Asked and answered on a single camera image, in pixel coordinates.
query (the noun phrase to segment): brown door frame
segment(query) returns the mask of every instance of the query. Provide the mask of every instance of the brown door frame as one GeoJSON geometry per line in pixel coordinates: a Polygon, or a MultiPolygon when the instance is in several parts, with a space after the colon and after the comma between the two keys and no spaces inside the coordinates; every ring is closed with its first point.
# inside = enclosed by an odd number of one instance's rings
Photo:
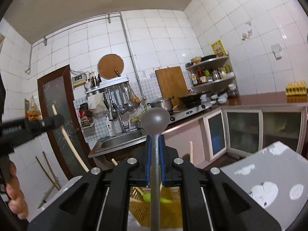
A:
{"type": "MultiPolygon", "coordinates": [[[[44,94],[44,84],[52,81],[60,76],[63,76],[63,81],[64,81],[64,89],[65,89],[65,93],[67,96],[67,104],[68,104],[68,108],[71,114],[71,118],[72,118],[72,122],[73,122],[73,126],[76,130],[76,134],[78,136],[78,140],[80,141],[81,144],[81,148],[84,151],[84,154],[86,155],[89,164],[92,167],[95,167],[95,162],[93,160],[93,158],[88,158],[88,155],[90,153],[90,148],[88,146],[88,144],[86,143],[85,139],[84,139],[84,135],[82,134],[81,128],[80,128],[80,124],[78,122],[78,118],[75,112],[75,107],[74,107],[74,94],[73,94],[73,89],[72,89],[72,84],[71,84],[71,77],[70,77],[70,65],[66,65],[62,68],[59,68],[47,75],[44,75],[43,77],[41,77],[40,79],[38,79],[38,96],[39,96],[39,101],[40,101],[40,105],[41,105],[41,110],[42,110],[42,116],[43,117],[48,117],[48,112],[47,112],[47,106],[46,106],[46,101],[45,101],[45,94],[44,94]]],[[[70,172],[62,154],[60,151],[60,148],[57,144],[56,138],[54,137],[53,131],[48,131],[47,132],[51,147],[54,151],[54,154],[60,164],[60,167],[62,168],[64,174],[66,175],[66,177],[70,180],[71,178],[73,178],[72,173],[70,172]]]]}

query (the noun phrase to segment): rectangular cutting board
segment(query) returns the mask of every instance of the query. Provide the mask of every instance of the rectangular cutting board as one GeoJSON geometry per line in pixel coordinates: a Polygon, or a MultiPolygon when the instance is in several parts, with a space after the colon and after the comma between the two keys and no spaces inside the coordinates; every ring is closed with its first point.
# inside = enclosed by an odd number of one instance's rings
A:
{"type": "Polygon", "coordinates": [[[179,97],[187,94],[187,86],[180,66],[155,71],[163,97],[171,98],[173,106],[180,103],[179,97]]]}

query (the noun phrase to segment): silver screw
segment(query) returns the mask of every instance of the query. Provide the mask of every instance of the silver screw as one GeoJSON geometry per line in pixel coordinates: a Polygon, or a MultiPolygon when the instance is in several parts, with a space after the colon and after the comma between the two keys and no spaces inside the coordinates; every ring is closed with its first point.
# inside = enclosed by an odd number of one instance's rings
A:
{"type": "Polygon", "coordinates": [[[91,173],[94,175],[98,175],[100,173],[100,168],[99,167],[92,168],[91,173]]]}
{"type": "Polygon", "coordinates": [[[217,174],[219,174],[220,173],[220,169],[219,168],[217,168],[217,167],[213,167],[213,168],[211,168],[211,173],[213,174],[213,175],[217,175],[217,174]]]}
{"type": "Polygon", "coordinates": [[[134,158],[134,157],[128,158],[127,163],[133,165],[133,164],[137,163],[137,159],[134,158]]]}
{"type": "Polygon", "coordinates": [[[175,164],[178,164],[178,165],[180,165],[184,162],[184,160],[182,158],[179,158],[179,157],[175,158],[173,161],[174,161],[175,164]]]}

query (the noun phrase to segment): ladle handle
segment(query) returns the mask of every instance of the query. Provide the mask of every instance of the ladle handle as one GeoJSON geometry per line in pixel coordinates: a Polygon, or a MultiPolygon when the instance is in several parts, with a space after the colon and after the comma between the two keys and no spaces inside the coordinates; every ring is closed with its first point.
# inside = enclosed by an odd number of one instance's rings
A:
{"type": "Polygon", "coordinates": [[[158,151],[158,135],[152,138],[151,149],[151,219],[150,230],[159,231],[161,228],[160,216],[161,216],[161,203],[160,203],[160,179],[159,179],[159,151],[158,151]]]}

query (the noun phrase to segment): peeling paint patch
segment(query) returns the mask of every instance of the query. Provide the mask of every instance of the peeling paint patch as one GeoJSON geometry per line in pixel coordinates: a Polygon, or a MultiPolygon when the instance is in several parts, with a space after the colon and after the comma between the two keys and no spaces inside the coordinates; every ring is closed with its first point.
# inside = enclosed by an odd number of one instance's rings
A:
{"type": "Polygon", "coordinates": [[[235,175],[239,175],[239,174],[242,174],[242,175],[249,175],[250,174],[250,172],[253,170],[253,169],[255,169],[256,167],[255,167],[255,165],[254,164],[251,164],[251,165],[249,165],[249,166],[247,166],[247,167],[243,167],[242,169],[240,169],[240,170],[238,170],[238,171],[235,171],[235,175]]]}
{"type": "Polygon", "coordinates": [[[281,142],[275,142],[274,143],[274,147],[272,148],[269,148],[268,150],[273,154],[273,155],[276,155],[276,156],[279,156],[281,155],[285,150],[288,149],[288,146],[284,145],[283,143],[281,142]]]}
{"type": "Polygon", "coordinates": [[[275,183],[265,181],[262,184],[253,186],[249,196],[253,198],[261,207],[270,206],[278,195],[278,187],[275,183]]]}
{"type": "Polygon", "coordinates": [[[297,200],[301,195],[303,194],[304,191],[304,185],[302,184],[296,184],[294,185],[291,190],[290,190],[290,199],[291,200],[297,200]]]}

